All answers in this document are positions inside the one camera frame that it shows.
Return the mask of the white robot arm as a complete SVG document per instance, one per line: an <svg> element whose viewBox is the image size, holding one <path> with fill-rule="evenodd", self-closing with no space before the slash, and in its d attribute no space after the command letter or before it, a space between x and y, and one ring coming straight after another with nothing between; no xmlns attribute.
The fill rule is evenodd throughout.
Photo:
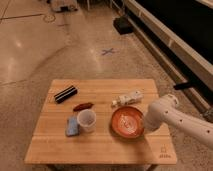
<svg viewBox="0 0 213 171"><path fill-rule="evenodd" d="M213 123L189 116L177 109L179 100L172 94L164 95L148 105L144 126L153 132L163 123L174 126L213 150Z"/></svg>

